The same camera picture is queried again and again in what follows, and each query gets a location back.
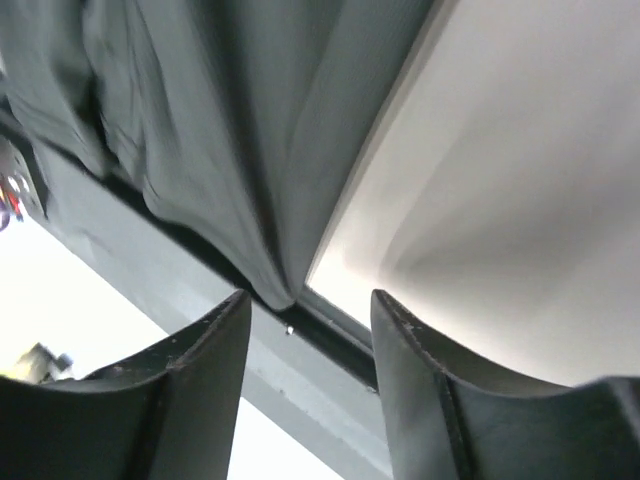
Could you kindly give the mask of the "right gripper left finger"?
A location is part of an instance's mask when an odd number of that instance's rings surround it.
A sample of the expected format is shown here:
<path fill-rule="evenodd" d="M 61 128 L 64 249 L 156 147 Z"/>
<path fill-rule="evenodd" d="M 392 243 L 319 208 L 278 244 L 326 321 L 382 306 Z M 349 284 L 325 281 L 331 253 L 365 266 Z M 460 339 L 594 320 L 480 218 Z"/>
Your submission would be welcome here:
<path fill-rule="evenodd" d="M 234 292 L 82 379 L 1 379 L 4 479 L 225 479 L 251 332 Z"/>

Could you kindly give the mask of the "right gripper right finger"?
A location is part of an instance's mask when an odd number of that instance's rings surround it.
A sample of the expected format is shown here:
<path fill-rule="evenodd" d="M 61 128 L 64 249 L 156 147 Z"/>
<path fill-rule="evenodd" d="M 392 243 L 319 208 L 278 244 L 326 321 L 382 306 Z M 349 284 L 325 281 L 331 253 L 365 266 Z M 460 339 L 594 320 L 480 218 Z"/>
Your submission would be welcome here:
<path fill-rule="evenodd" d="M 397 479 L 635 479 L 639 381 L 575 387 L 501 366 L 428 326 L 384 290 L 371 333 Z"/>

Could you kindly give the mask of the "black t shirt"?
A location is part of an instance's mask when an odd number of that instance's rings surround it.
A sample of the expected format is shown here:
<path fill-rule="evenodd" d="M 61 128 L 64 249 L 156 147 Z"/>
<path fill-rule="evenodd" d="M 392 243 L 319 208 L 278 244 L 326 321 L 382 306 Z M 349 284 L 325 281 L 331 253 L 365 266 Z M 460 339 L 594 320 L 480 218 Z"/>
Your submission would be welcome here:
<path fill-rule="evenodd" d="M 297 299 L 427 1 L 5 1 L 12 113 Z"/>

